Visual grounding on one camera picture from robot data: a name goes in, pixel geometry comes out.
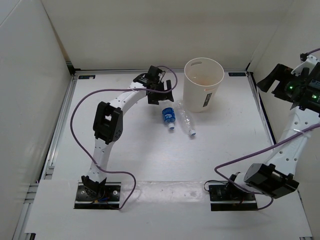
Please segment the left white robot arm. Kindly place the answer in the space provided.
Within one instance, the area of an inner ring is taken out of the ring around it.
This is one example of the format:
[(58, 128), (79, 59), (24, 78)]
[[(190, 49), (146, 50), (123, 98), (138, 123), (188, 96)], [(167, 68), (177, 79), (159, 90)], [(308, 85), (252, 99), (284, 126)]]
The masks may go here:
[(94, 200), (105, 197), (107, 165), (111, 149), (123, 133), (125, 113), (145, 97), (151, 105), (158, 105), (165, 100), (174, 101), (171, 81), (163, 82), (164, 75), (164, 70), (152, 65), (148, 72), (138, 75), (118, 97), (98, 104), (93, 121), (93, 162), (87, 174), (81, 177), (87, 194)]

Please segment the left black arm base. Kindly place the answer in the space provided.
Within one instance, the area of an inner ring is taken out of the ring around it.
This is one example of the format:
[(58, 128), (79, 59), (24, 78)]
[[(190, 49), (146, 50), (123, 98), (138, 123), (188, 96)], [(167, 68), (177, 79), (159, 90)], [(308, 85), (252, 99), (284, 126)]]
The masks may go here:
[(120, 207), (121, 182), (107, 182), (98, 193), (89, 193), (82, 182), (78, 183), (74, 209), (116, 210)]

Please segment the blue label water bottle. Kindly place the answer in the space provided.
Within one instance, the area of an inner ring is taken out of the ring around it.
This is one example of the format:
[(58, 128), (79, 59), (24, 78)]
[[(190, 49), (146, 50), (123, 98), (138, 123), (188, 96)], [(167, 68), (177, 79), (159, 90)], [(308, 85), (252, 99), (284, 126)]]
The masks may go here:
[(174, 109), (172, 107), (166, 107), (162, 110), (161, 113), (164, 124), (168, 127), (170, 131), (174, 130), (176, 121)]

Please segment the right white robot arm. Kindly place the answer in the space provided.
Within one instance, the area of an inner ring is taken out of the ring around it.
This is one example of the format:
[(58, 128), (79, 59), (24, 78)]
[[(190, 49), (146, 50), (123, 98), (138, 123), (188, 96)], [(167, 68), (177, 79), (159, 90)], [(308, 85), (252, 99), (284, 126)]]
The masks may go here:
[(267, 92), (275, 81), (274, 97), (292, 104), (287, 125), (264, 163), (253, 163), (245, 174), (228, 180), (224, 193), (230, 200), (243, 191), (278, 199), (299, 186), (294, 179), (298, 160), (311, 131), (320, 126), (320, 62), (306, 60), (294, 69), (277, 64), (257, 87)]

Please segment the clear plastic bottle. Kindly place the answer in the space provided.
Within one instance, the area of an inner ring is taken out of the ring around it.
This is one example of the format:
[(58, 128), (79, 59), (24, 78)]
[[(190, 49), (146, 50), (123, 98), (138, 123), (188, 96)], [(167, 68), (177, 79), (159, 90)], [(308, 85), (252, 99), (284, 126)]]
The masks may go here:
[(176, 102), (175, 110), (177, 113), (177, 119), (183, 132), (190, 138), (194, 138), (196, 136), (194, 121), (189, 111), (185, 108), (182, 100)]

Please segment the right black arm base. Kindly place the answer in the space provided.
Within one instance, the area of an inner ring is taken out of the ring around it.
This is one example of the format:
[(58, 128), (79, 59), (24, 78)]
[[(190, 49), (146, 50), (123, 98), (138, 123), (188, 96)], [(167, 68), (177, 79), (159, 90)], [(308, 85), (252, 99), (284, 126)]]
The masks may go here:
[(237, 187), (218, 180), (208, 180), (204, 190), (209, 193), (210, 210), (212, 212), (256, 211), (256, 197)]

